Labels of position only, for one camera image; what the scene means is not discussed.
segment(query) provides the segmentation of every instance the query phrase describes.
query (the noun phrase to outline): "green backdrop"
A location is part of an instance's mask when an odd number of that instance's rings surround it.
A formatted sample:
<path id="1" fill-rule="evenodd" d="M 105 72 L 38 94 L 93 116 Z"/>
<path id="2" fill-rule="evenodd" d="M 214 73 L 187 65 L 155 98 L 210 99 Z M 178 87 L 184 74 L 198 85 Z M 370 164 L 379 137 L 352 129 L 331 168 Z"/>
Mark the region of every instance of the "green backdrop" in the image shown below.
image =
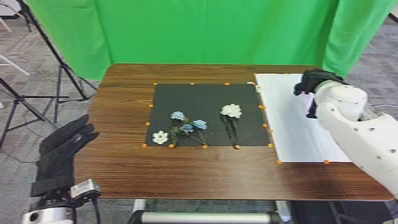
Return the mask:
<path id="1" fill-rule="evenodd" d="M 29 0 L 79 76 L 114 63 L 319 65 L 347 75 L 395 0 Z"/>

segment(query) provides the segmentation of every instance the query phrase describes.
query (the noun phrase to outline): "tripod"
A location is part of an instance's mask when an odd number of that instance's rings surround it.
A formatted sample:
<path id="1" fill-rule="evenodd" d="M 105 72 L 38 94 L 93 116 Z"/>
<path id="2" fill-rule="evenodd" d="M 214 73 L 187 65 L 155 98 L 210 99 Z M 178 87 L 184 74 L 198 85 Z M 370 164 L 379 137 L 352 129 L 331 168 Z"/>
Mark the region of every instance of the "tripod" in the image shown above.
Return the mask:
<path id="1" fill-rule="evenodd" d="M 41 34 L 41 38 L 47 42 L 47 45 L 49 45 L 49 48 L 52 50 L 52 53 L 54 53 L 54 56 L 56 56 L 56 59 L 59 61 L 59 78 L 57 78 L 57 97 L 56 97 L 56 115 L 54 115 L 54 123 L 57 123 L 59 121 L 59 104 L 66 103 L 66 102 L 72 102 L 72 101 L 86 101 L 91 99 L 93 96 L 88 96 L 86 95 L 86 92 L 84 92 L 84 88 L 82 86 L 79 86 L 79 83 L 77 83 L 77 80 L 75 80 L 75 75 L 73 75 L 73 70 L 72 70 L 72 67 L 70 65 L 66 64 L 63 58 L 61 58 L 61 55 L 59 55 L 59 52 L 56 50 L 56 47 L 54 47 L 54 44 L 50 42 L 50 39 L 49 39 L 49 36 L 47 36 L 47 33 L 41 29 L 41 25 L 38 23 L 38 20 L 34 18 L 34 14 L 33 14 L 33 10 L 31 10 L 31 7 L 29 5 L 25 4 L 24 0 L 17 0 L 20 5 L 22 5 L 22 11 L 24 11 L 24 14 L 27 15 L 27 20 L 29 22 L 34 24 L 34 27 L 40 31 L 40 34 Z M 73 83 L 73 86 L 75 86 L 75 89 L 79 91 L 79 94 L 81 94 L 81 99 L 75 99 L 75 100 L 59 100 L 61 98 L 61 82 L 63 82 L 63 73 L 66 73 L 68 75 L 68 78 L 72 80 L 72 83 Z M 98 90 L 96 86 L 89 83 L 89 81 L 79 77 L 79 80 L 84 81 L 84 83 L 89 85 L 89 87 Z"/>
<path id="2" fill-rule="evenodd" d="M 0 85 L 4 86 L 4 88 L 8 90 L 8 92 L 6 92 L 8 95 L 15 98 L 9 119 L 8 119 L 8 123 L 6 123 L 6 127 L 4 127 L 4 134 L 2 134 L 2 138 L 0 138 L 0 149 L 2 149 L 8 133 L 11 131 L 15 131 L 18 128 L 22 128 L 24 126 L 31 125 L 34 122 L 45 121 L 50 124 L 50 126 L 54 127 L 54 129 L 59 128 L 57 125 L 54 124 L 54 122 L 45 117 L 45 114 L 49 112 L 49 109 L 50 109 L 50 105 L 52 105 L 54 100 L 57 98 L 68 98 L 68 96 L 25 96 L 25 95 L 20 95 L 2 78 L 0 78 Z M 34 106 L 27 102 L 27 99 L 50 99 L 50 102 L 47 104 L 47 108 L 45 108 L 43 113 L 38 111 L 38 109 L 34 108 Z M 13 123 L 13 118 L 15 118 L 15 113 L 17 113 L 17 107 L 18 107 L 18 105 L 24 105 L 27 107 L 31 113 L 36 116 L 36 119 L 31 120 L 31 121 L 27 121 L 24 124 L 17 125 L 15 127 L 11 127 L 11 123 Z"/>

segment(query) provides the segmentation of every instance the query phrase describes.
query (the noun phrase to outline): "white wall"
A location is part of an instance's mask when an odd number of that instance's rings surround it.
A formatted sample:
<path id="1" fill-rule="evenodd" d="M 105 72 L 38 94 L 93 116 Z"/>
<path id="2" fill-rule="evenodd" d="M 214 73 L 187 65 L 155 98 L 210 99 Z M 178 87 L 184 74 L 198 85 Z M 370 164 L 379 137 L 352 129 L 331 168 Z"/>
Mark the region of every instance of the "white wall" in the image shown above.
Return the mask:
<path id="1" fill-rule="evenodd" d="M 22 7 L 20 7 L 20 4 L 18 4 L 17 0 L 0 0 L 0 3 L 2 2 L 8 3 L 8 5 L 13 7 L 13 9 L 17 11 L 22 10 Z M 0 5 L 0 16 L 13 16 L 13 15 L 15 15 L 13 10 L 6 6 Z"/>
<path id="2" fill-rule="evenodd" d="M 393 13 L 395 17 L 398 18 L 398 4 L 395 5 L 391 13 Z"/>

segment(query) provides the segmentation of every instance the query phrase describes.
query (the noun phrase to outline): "white paper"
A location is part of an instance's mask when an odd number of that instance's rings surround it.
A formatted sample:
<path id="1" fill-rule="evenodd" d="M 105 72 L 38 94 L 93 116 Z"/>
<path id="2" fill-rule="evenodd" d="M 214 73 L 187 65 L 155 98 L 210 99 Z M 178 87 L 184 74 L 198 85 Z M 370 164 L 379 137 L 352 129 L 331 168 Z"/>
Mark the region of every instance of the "white paper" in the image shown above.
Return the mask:
<path id="1" fill-rule="evenodd" d="M 256 74 L 267 118 L 283 162 L 351 162 L 319 119 L 306 117 L 313 95 L 294 95 L 303 74 Z"/>

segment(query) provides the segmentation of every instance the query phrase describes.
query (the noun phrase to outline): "flower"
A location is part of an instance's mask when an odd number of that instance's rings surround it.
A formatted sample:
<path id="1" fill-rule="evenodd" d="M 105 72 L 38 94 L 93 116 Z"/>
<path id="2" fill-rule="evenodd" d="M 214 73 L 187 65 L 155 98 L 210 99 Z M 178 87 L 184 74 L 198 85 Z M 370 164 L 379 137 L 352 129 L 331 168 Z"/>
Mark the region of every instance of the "flower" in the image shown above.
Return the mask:
<path id="1" fill-rule="evenodd" d="M 169 140 L 168 137 L 169 137 L 169 133 L 166 133 L 164 131 L 159 131 L 159 133 L 153 133 L 153 142 L 162 145 Z"/>
<path id="2" fill-rule="evenodd" d="M 184 112 L 182 111 L 176 111 L 173 114 L 171 114 L 171 119 L 176 119 L 176 120 L 185 120 L 185 115 L 184 115 Z"/>
<path id="3" fill-rule="evenodd" d="M 194 126 L 191 124 L 185 124 L 180 127 L 180 130 L 185 132 L 185 134 L 189 134 L 191 132 L 194 132 Z"/>
<path id="4" fill-rule="evenodd" d="M 230 117 L 240 118 L 240 115 L 242 115 L 240 105 L 237 105 L 237 104 L 226 105 L 223 107 L 221 114 L 230 116 Z"/>
<path id="5" fill-rule="evenodd" d="M 207 130 L 207 128 L 208 128 L 207 121 L 203 121 L 203 120 L 196 120 L 192 122 L 192 125 L 203 130 Z"/>

